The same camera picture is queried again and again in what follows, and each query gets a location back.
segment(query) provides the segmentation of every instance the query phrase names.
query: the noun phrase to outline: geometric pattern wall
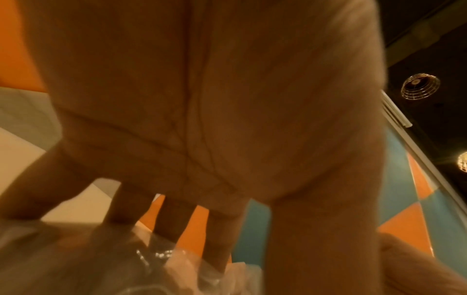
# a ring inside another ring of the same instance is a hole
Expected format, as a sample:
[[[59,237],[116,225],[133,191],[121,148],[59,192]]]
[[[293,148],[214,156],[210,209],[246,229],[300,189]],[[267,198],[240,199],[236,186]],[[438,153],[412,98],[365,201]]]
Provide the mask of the geometric pattern wall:
[[[399,138],[387,132],[379,230],[391,233],[467,277],[466,217],[427,176]],[[233,262],[263,265],[270,213],[252,202]]]

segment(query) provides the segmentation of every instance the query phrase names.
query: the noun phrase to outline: human palm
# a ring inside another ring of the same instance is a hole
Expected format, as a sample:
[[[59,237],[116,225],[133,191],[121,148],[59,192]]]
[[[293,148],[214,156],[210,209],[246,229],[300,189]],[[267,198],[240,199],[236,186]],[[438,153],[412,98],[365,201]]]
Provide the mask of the human palm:
[[[20,1],[63,139],[4,194],[1,215],[39,218],[112,178],[108,222],[136,222],[162,193],[155,231],[176,240],[196,205],[209,209],[203,258],[222,270],[250,198],[285,220],[374,200],[374,5],[294,2],[74,0],[38,13]]]

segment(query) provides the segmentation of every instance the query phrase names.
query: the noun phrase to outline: orange wall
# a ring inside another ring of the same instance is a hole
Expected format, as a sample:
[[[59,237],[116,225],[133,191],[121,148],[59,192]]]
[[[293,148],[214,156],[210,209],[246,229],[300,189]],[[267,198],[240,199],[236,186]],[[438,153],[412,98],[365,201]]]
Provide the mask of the orange wall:
[[[14,0],[0,0],[0,86],[45,91],[21,38]]]

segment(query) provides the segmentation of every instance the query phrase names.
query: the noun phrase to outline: plastic bag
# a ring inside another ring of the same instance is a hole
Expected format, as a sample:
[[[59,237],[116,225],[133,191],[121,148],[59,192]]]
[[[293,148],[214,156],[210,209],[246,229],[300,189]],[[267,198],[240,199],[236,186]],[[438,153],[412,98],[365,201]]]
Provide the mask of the plastic bag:
[[[0,222],[2,295],[261,293],[259,267],[233,263],[222,275],[138,227]]]

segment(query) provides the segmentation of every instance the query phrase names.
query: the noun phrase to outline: ceiling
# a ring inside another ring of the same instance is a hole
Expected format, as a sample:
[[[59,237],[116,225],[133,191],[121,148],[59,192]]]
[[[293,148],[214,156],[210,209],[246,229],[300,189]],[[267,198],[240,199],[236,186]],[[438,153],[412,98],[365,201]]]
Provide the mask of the ceiling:
[[[467,201],[467,173],[457,168],[457,157],[467,151],[467,1],[378,2],[388,61],[394,61],[386,92],[412,122],[406,131]],[[421,23],[428,26],[417,34]],[[415,48],[414,40],[426,36]],[[418,73],[438,77],[441,86],[430,97],[406,100],[402,84]]]

